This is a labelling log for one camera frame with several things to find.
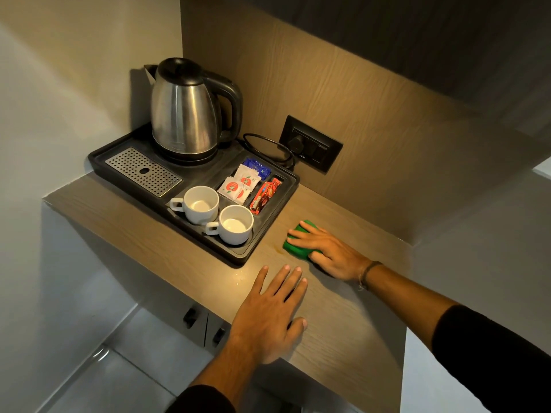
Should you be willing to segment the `person's left hand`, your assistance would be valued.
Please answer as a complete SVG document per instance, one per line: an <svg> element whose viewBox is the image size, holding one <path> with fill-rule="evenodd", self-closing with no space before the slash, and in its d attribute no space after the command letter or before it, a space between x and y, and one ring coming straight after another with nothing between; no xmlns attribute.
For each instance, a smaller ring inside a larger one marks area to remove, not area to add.
<svg viewBox="0 0 551 413"><path fill-rule="evenodd" d="M280 321L295 319L307 291L308 282L303 277L283 305L278 305L278 272L260 295L243 301L232 322L230 337L255 340L261 344L263 358L260 364L268 364L290 353L295 347L280 347Z"/></svg>

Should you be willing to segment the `person's right hand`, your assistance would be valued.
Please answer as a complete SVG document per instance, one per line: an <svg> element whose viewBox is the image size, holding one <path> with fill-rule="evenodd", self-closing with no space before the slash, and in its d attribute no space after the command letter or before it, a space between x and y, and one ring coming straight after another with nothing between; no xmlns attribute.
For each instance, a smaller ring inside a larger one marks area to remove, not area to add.
<svg viewBox="0 0 551 413"><path fill-rule="evenodd" d="M304 221L300 221L299 224L307 231L316 229ZM327 230L321 227L317 229L329 235L331 238L331 265L318 267L339 280L348 282L357 281L360 284L366 284L368 272L377 267L379 263L363 256L357 250L344 243Z"/></svg>

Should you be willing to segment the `green sponge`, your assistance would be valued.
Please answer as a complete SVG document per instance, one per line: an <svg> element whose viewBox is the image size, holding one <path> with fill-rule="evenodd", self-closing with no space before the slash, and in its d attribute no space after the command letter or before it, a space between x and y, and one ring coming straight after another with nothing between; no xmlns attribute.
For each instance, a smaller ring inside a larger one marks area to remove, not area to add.
<svg viewBox="0 0 551 413"><path fill-rule="evenodd" d="M308 223L310 226L317 229L317 226L313 222L311 222L310 220L304 220L304 222ZM304 229L300 224L298 224L296 226L295 230L308 233L308 231L306 229ZM318 252L320 254L322 253L320 250L310 250L310 249L307 249L307 248L296 247L296 246L288 243L288 241L285 241L283 243L282 248L284 250L286 250L290 255L292 255L296 258L302 259L302 260L309 259L309 255L312 252Z"/></svg>

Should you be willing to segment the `person's right forearm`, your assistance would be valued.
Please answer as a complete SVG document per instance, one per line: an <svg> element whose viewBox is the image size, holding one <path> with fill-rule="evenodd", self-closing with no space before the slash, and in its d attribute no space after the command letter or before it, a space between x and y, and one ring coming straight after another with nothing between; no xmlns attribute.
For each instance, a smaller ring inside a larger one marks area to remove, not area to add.
<svg viewBox="0 0 551 413"><path fill-rule="evenodd" d="M434 292L379 263L364 285L401 319L432 351L432 339L442 316L458 302Z"/></svg>

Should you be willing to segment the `person's left forearm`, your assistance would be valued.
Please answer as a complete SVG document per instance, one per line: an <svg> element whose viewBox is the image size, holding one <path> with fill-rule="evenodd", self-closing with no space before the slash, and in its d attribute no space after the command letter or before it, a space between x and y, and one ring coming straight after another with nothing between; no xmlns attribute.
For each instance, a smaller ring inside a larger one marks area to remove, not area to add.
<svg viewBox="0 0 551 413"><path fill-rule="evenodd" d="M224 348L192 381L189 388L212 388L239 408L251 377L263 358L258 341L229 338Z"/></svg>

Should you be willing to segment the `orange stick sachet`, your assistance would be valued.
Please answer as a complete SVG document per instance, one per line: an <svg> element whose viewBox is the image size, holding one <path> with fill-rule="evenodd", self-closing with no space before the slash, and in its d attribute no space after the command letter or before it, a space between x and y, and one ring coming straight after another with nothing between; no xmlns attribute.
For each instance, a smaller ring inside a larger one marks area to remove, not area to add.
<svg viewBox="0 0 551 413"><path fill-rule="evenodd" d="M271 198L273 197L276 190L281 184L282 184L282 181L275 177L271 181L268 181L266 183L266 187L264 188L263 193L261 194L261 198L257 208L259 212L266 206L267 202L271 200Z"/></svg>

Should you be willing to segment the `grey cabinet door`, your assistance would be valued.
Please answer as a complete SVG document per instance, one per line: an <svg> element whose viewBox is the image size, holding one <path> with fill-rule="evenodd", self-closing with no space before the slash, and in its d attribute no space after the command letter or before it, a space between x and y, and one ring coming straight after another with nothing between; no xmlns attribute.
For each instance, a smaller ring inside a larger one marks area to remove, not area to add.
<svg viewBox="0 0 551 413"><path fill-rule="evenodd" d="M220 327L224 327L226 329L226 335L224 337L224 340L220 343L218 347L212 347L212 337ZM227 342L230 330L230 323L226 322L224 319L220 318L216 314L209 312L204 338L205 349L213 356L217 355Z"/></svg>
<svg viewBox="0 0 551 413"><path fill-rule="evenodd" d="M159 290L143 302L143 307L199 347L204 347L208 310L180 290L171 286ZM183 316L190 307L196 308L198 318L191 329L186 329Z"/></svg>

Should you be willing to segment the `red stick sachet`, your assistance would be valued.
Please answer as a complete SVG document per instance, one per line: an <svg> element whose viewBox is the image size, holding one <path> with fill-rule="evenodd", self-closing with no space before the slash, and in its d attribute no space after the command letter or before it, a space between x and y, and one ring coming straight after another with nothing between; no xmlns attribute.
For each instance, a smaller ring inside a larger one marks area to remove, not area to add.
<svg viewBox="0 0 551 413"><path fill-rule="evenodd" d="M250 204L250 207L249 207L252 214L254 214L254 215L259 214L259 212L260 212L259 208L261 207L261 202L264 199L267 192L269 192L271 190L272 184L273 184L272 182L266 181L266 182L264 182L262 187L260 187L258 193L255 195L255 197L251 201L251 204Z"/></svg>

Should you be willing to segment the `white red-print tea sachet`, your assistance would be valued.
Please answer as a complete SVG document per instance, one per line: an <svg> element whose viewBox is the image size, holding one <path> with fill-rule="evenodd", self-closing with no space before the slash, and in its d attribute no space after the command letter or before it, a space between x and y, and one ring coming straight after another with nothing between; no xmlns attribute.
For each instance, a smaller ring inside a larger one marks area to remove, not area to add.
<svg viewBox="0 0 551 413"><path fill-rule="evenodd" d="M243 164L238 166L234 178L251 190L254 189L261 180L258 171Z"/></svg>
<svg viewBox="0 0 551 413"><path fill-rule="evenodd" d="M244 205L251 189L237 178L229 176L220 185L217 193L238 205Z"/></svg>

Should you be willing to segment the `blue sachet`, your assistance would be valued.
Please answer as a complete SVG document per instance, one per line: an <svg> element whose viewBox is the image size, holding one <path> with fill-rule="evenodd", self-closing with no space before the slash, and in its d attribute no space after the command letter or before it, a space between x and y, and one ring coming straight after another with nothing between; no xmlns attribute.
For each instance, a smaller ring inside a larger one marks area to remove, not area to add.
<svg viewBox="0 0 551 413"><path fill-rule="evenodd" d="M247 158L242 164L248 168L255 170L262 181L265 181L272 173L272 169L270 167L265 166L256 159Z"/></svg>

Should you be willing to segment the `black kettle power base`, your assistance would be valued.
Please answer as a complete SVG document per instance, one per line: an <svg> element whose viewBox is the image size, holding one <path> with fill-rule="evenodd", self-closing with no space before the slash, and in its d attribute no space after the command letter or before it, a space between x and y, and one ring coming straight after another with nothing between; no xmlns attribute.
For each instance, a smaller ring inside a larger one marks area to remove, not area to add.
<svg viewBox="0 0 551 413"><path fill-rule="evenodd" d="M152 148L155 149L156 153L163 159L180 166L198 166L205 164L214 159L219 151L219 148L216 146L201 153L177 153L162 147L154 140L152 141Z"/></svg>

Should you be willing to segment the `stainless steel electric kettle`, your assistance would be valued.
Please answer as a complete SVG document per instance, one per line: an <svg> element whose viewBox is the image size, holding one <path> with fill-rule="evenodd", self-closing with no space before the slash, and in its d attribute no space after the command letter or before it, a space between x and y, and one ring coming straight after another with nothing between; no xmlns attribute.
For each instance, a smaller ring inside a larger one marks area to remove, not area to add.
<svg viewBox="0 0 551 413"><path fill-rule="evenodd" d="M179 57L146 64L144 69L152 84L152 135L159 145L191 154L237 138L243 97L231 80Z"/></svg>

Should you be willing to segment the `black plastic hospitality tray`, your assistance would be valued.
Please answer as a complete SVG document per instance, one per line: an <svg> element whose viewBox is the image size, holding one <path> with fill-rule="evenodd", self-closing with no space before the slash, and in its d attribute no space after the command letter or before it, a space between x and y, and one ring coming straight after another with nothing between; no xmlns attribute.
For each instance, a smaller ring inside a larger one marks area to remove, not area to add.
<svg viewBox="0 0 551 413"><path fill-rule="evenodd" d="M152 148L152 141L151 124L147 123L124 137L91 152L88 159L97 175L160 215L177 232L201 247L209 249L228 265L243 266L297 190L300 182L299 176L268 159L262 159L249 152L237 141L230 146L219 148L214 159L198 166L180 166L163 159ZM161 198L157 198L105 163L106 159L129 147L134 147L149 159L176 173L183 179L182 183L173 187ZM224 243L218 235L206 235L204 227L191 224L183 213L174 212L169 208L170 199L182 198L191 187L207 186L217 190L247 158L256 159L270 167L272 173L268 180L275 177L280 179L282 184L261 212L254 215L252 232L245 243L231 246Z"/></svg>

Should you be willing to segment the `black long-sleeved shirt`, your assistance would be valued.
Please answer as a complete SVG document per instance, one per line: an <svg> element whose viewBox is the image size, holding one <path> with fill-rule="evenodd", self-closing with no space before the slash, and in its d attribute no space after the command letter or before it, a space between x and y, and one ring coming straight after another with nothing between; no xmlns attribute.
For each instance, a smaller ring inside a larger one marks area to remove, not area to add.
<svg viewBox="0 0 551 413"><path fill-rule="evenodd" d="M440 319L432 354L491 413L551 413L551 355L464 305ZM165 413L236 413L212 388L187 388Z"/></svg>

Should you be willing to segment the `dark wooden overhead cabinet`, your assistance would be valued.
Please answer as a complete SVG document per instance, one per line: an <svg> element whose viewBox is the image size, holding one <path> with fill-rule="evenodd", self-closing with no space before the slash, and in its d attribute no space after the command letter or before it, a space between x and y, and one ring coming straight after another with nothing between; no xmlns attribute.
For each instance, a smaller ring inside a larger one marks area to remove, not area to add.
<svg viewBox="0 0 551 413"><path fill-rule="evenodd" d="M239 0L551 145L551 0Z"/></svg>

